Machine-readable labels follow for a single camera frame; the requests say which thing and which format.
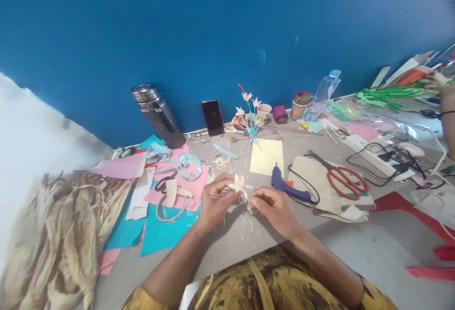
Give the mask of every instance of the yellow paper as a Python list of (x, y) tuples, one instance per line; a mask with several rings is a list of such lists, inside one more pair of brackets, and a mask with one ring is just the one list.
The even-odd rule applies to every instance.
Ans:
[(258, 139), (258, 142), (259, 146), (253, 143), (250, 172), (271, 176), (277, 164), (284, 177), (283, 142), (271, 139)]

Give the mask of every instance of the yellow patterned shirt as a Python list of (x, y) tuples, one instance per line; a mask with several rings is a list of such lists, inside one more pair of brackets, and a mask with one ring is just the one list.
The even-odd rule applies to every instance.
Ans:
[[(362, 278), (364, 297), (356, 310), (396, 309)], [(120, 310), (170, 309), (138, 286)], [(204, 279), (188, 309), (347, 310), (298, 258), (272, 247)]]

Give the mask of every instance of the person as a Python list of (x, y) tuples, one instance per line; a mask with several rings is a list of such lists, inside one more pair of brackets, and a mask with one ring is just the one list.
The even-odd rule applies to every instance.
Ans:
[(449, 157), (455, 158), (455, 84), (446, 86), (440, 91), (442, 130)]
[[(178, 308), (201, 257), (203, 241), (238, 198), (223, 173), (206, 185), (200, 215), (180, 242), (127, 297), (121, 310)], [(268, 187), (249, 197), (299, 251), (278, 245), (203, 280), (189, 309), (396, 309), (391, 300), (351, 270), (299, 223), (288, 195)]]

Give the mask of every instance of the plastic water bottle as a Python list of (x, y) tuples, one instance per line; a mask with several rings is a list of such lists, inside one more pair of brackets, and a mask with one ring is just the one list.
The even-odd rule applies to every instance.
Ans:
[(341, 81), (339, 78), (340, 74), (341, 71), (332, 70), (327, 77), (322, 79), (316, 94), (303, 114), (303, 119), (305, 121), (314, 122), (318, 119), (318, 116), (324, 110), (324, 106), (327, 104), (327, 101), (330, 99), (332, 93), (335, 91), (335, 88), (337, 88)]

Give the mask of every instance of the hand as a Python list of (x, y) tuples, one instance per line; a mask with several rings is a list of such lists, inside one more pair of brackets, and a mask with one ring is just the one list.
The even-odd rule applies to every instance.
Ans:
[(200, 214), (196, 220), (196, 225), (205, 232), (210, 232), (216, 227), (224, 218), (229, 206), (238, 198), (235, 190), (231, 190), (225, 196), (220, 193), (229, 184), (234, 183), (234, 177), (222, 173), (212, 183), (207, 184), (202, 192), (202, 205)]
[(261, 187), (251, 193), (250, 202), (286, 239), (293, 242), (305, 230), (297, 220), (289, 196), (285, 192)]

